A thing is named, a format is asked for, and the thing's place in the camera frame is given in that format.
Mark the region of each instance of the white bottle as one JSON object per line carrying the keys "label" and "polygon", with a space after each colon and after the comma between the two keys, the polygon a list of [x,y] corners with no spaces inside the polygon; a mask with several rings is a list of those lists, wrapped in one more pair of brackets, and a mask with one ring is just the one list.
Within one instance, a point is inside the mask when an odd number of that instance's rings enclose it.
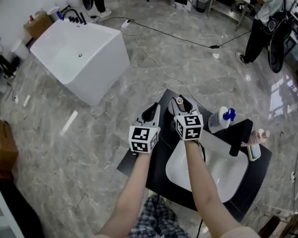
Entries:
{"label": "white bottle", "polygon": [[270,132],[269,130],[264,131],[263,129],[259,129],[258,131],[253,130],[250,134],[249,140],[247,143],[242,142],[241,146],[249,146],[254,144],[265,143],[266,139],[269,138]]}
{"label": "white bottle", "polygon": [[233,121],[236,116],[234,109],[221,107],[220,110],[209,118],[209,130],[211,133],[218,132],[221,129],[227,129],[230,121]]}

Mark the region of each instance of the faucet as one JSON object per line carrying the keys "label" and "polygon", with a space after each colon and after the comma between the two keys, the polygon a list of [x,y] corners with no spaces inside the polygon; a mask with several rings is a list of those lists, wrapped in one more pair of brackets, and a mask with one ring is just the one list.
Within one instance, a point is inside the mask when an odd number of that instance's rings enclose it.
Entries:
{"label": "faucet", "polygon": [[236,157],[242,142],[247,143],[252,132],[253,122],[245,119],[237,124],[229,126],[224,135],[224,141],[231,145],[229,154]]}
{"label": "faucet", "polygon": [[[64,20],[65,15],[66,15],[69,11],[73,11],[73,12],[75,12],[75,14],[76,14],[76,18],[79,20],[80,24],[82,24],[82,23],[84,23],[84,25],[87,24],[86,21],[85,21],[85,18],[84,18],[84,16],[83,16],[83,13],[80,13],[80,16],[79,16],[78,13],[77,13],[77,11],[76,11],[75,9],[68,9],[67,11],[65,11],[65,12],[63,13],[62,20]],[[75,18],[71,18],[71,17],[70,17],[70,21],[71,21],[71,22],[73,21],[73,22],[78,23],[77,21],[75,21]]]}

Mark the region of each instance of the marble floor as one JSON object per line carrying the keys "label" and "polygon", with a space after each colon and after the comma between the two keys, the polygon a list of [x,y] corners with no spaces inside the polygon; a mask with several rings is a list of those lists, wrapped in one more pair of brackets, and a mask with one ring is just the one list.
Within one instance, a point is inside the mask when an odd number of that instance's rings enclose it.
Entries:
{"label": "marble floor", "polygon": [[[173,9],[168,0],[105,0],[112,17],[130,17],[141,24],[205,45],[223,43],[249,30],[212,12]],[[119,29],[123,19],[104,25]],[[235,53],[242,52],[248,34],[211,50],[181,42],[130,24],[127,34],[139,42],[166,73],[183,80],[210,111],[234,107],[236,122],[254,121],[254,128],[271,131],[265,146],[273,157],[255,202],[243,223],[256,231],[268,220],[270,208],[293,211],[291,173],[298,151],[298,86],[294,69],[284,65],[274,74],[264,50],[251,68],[243,68]],[[13,130],[19,158],[13,173],[16,185],[37,212],[46,237],[92,237],[109,218],[127,178],[116,170],[128,150],[129,125],[139,107],[158,101],[166,88],[189,95],[178,81],[166,77],[138,45],[124,35],[131,66],[96,107],[89,107],[59,83],[33,56],[24,61],[13,80],[12,97],[0,100],[0,115]],[[26,107],[23,101],[31,96]],[[66,133],[71,114],[78,115]],[[200,218],[175,203],[180,225],[196,236]],[[298,209],[298,166],[295,209]],[[209,233],[200,234],[209,237]]]}

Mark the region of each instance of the white shirt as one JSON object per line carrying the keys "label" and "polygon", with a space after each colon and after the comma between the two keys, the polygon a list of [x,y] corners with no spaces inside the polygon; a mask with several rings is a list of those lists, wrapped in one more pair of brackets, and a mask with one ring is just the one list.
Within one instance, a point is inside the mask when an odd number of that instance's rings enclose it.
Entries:
{"label": "white shirt", "polygon": [[[264,24],[269,20],[270,16],[273,16],[276,12],[281,11],[284,8],[283,0],[263,0],[264,4],[260,11],[255,16],[256,19],[260,19]],[[286,0],[286,10],[290,10],[292,7],[292,0]]]}

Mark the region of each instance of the cable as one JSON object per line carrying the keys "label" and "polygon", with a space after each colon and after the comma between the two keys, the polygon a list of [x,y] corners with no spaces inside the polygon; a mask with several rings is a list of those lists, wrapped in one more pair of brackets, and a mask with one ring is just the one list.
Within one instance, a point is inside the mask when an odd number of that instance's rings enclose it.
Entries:
{"label": "cable", "polygon": [[229,41],[227,41],[227,42],[224,42],[224,43],[222,43],[222,44],[220,44],[220,45],[206,46],[206,45],[203,45],[203,44],[200,44],[200,43],[196,43],[196,42],[192,42],[192,41],[189,41],[189,40],[181,39],[181,38],[176,37],[176,36],[174,36],[174,35],[172,35],[172,34],[168,34],[168,33],[162,32],[162,31],[160,31],[160,30],[157,30],[157,29],[155,29],[155,28],[151,28],[151,27],[146,26],[146,25],[139,24],[139,23],[137,23],[137,22],[136,22],[134,19],[132,19],[132,18],[126,18],[126,17],[112,17],[112,18],[104,19],[104,20],[102,20],[102,21],[100,21],[100,22],[98,22],[98,20],[97,20],[96,23],[97,23],[97,24],[100,24],[100,23],[103,23],[103,22],[105,22],[105,21],[107,21],[107,20],[110,20],[110,19],[113,19],[113,18],[123,18],[123,19],[128,19],[128,20],[130,20],[131,22],[133,22],[133,23],[136,24],[136,25],[139,25],[139,26],[142,26],[142,27],[146,27],[146,28],[148,28],[148,29],[151,29],[151,30],[153,30],[153,31],[159,32],[159,33],[161,33],[161,34],[165,34],[165,35],[171,36],[171,37],[173,37],[173,38],[175,38],[175,39],[178,39],[178,40],[181,40],[181,41],[184,41],[184,42],[189,42],[189,43],[192,43],[192,44],[195,44],[195,45],[204,47],[204,48],[209,48],[209,49],[218,49],[219,47],[223,46],[224,44],[226,44],[226,43],[228,43],[228,42],[230,42],[230,41],[233,41],[233,40],[235,40],[235,39],[237,39],[237,38],[239,38],[239,37],[241,37],[241,36],[243,36],[243,35],[245,35],[245,34],[251,32],[251,30],[250,30],[250,31],[248,31],[248,32],[246,32],[246,33],[243,33],[243,34],[241,34],[241,35],[239,35],[239,36],[237,36],[237,37],[235,37],[235,38],[233,38],[233,39],[231,39],[231,40],[229,40]]}
{"label": "cable", "polygon": [[137,43],[142,47],[142,49],[143,49],[144,52],[148,55],[148,57],[158,65],[158,67],[161,69],[161,71],[163,72],[163,74],[166,75],[166,76],[169,77],[169,78],[172,78],[172,79],[174,79],[174,80],[177,80],[177,81],[181,82],[181,83],[185,86],[185,88],[189,91],[189,93],[191,94],[192,98],[193,98],[197,103],[199,103],[203,108],[205,108],[205,109],[208,111],[208,109],[207,109],[204,105],[202,105],[202,104],[201,104],[201,103],[194,97],[194,95],[191,93],[190,89],[187,87],[187,85],[186,85],[182,80],[180,80],[180,79],[178,79],[178,78],[175,78],[175,77],[172,77],[172,76],[170,76],[170,75],[168,75],[167,73],[164,72],[164,70],[161,68],[161,66],[158,64],[158,62],[157,62],[155,59],[153,59],[152,56],[149,55],[149,53],[146,51],[146,49],[144,48],[144,46],[141,45],[141,43],[138,41],[138,38],[137,38],[137,37],[138,37],[138,34],[136,34],[136,41],[137,41]]}
{"label": "cable", "polygon": [[197,234],[197,238],[199,238],[199,234],[200,234],[202,223],[203,223],[203,220],[201,220],[201,223],[200,223],[200,226],[199,226],[199,230],[198,230],[198,234]]}
{"label": "cable", "polygon": [[[297,152],[297,157],[296,157],[296,163],[295,163],[295,171],[294,171],[294,175],[296,174],[296,170],[297,170],[297,161],[298,161],[298,152]],[[294,198],[293,198],[293,210],[295,210],[295,192],[296,192],[296,180],[294,181]]]}

